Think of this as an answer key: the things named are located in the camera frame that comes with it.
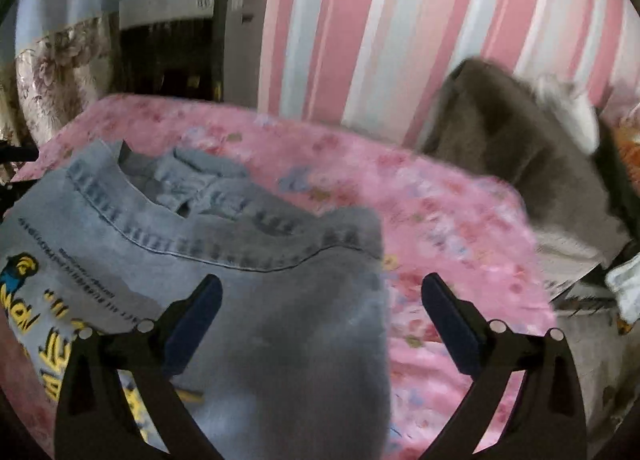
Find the light blue denim jacket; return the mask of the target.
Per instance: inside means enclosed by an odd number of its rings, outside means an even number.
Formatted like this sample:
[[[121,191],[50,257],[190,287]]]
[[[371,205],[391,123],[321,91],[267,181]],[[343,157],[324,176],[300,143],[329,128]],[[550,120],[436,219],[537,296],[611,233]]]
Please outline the light blue denim jacket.
[[[175,376],[228,459],[377,459],[390,419],[378,217],[314,215],[195,149],[95,142],[1,226],[1,302],[44,393],[84,328],[126,332],[208,275],[222,303]]]

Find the floral beige curtain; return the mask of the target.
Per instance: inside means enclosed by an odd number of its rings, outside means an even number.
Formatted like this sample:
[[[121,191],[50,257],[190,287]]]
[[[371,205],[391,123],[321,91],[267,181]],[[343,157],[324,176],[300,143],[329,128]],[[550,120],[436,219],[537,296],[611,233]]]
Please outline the floral beige curtain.
[[[1,65],[1,141],[40,147],[121,88],[116,13],[49,32]]]

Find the white patterned quilt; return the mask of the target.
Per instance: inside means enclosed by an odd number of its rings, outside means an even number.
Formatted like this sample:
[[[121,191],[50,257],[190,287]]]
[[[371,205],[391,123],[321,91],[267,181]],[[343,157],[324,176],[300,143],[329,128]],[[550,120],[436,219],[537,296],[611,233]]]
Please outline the white patterned quilt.
[[[640,255],[611,269],[605,284],[615,297],[622,321],[634,325],[640,316]]]

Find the pink floral bed sheet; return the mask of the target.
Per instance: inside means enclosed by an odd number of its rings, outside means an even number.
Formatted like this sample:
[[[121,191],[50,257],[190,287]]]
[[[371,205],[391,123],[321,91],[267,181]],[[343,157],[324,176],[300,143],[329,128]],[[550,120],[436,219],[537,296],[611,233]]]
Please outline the pink floral bed sheet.
[[[213,103],[112,95],[89,107],[16,173],[35,180],[94,139],[123,139],[144,154],[193,147],[246,165],[268,191],[309,212],[364,206],[381,218],[390,291],[391,459],[414,459],[454,412],[469,381],[457,372],[419,306],[435,272],[487,318],[541,335],[556,323],[542,287],[521,197],[342,129]]]

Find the orange patterned bag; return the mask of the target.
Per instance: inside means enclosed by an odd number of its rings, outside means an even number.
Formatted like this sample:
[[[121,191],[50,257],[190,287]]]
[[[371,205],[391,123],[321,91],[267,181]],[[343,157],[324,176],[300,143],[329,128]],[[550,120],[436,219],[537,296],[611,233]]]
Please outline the orange patterned bag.
[[[617,87],[606,104],[604,116],[629,179],[639,191],[639,95],[626,86]]]

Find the grey brown folded blanket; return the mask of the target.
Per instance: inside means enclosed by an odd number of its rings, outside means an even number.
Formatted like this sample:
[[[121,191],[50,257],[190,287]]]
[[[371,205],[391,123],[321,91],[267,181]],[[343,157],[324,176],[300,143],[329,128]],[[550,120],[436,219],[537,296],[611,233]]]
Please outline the grey brown folded blanket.
[[[521,196],[544,287],[556,297],[639,244],[639,199],[608,133],[582,149],[562,126],[575,96],[546,98],[497,65],[469,58],[440,89],[422,149]]]

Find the white plush pillow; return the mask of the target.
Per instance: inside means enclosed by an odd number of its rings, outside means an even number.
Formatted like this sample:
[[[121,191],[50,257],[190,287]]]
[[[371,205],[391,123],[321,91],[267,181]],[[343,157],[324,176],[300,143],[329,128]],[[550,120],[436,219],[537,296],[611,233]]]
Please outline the white plush pillow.
[[[600,145],[600,128],[587,92],[553,75],[539,76],[533,91],[537,104],[555,116],[582,154],[592,156]]]

